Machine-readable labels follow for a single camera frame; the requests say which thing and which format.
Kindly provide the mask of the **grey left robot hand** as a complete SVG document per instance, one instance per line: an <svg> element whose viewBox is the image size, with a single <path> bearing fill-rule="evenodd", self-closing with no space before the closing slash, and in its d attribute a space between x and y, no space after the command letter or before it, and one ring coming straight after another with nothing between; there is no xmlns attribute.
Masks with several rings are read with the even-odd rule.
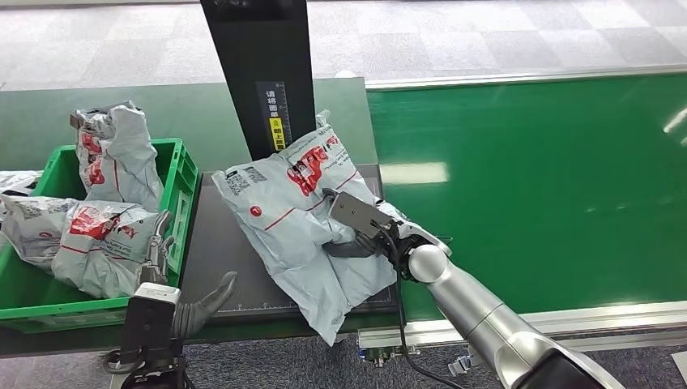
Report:
<svg viewBox="0 0 687 389"><path fill-rule="evenodd" d="M169 248L174 237L164 237L173 216L167 210L156 216L151 236L147 244L147 257L138 271L138 295L161 297L174 304L174 315L171 321L170 335L176 339L185 339L198 332L209 318L233 295L238 273L228 271L220 280L216 289L197 302L180 303L181 290L168 285Z"/></svg>

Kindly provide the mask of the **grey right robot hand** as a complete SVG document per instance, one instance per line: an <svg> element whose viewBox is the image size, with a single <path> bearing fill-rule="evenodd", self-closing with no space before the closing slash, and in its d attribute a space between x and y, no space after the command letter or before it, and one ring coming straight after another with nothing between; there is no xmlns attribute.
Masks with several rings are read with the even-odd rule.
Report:
<svg viewBox="0 0 687 389"><path fill-rule="evenodd" d="M384 255L403 278L411 278L411 252L423 245L438 246L450 256L451 250L439 237L407 219L392 204L381 198L367 203L346 191L326 188L324 199L331 201L329 216L354 231L350 242L328 242L324 250L337 258L365 258Z"/></svg>

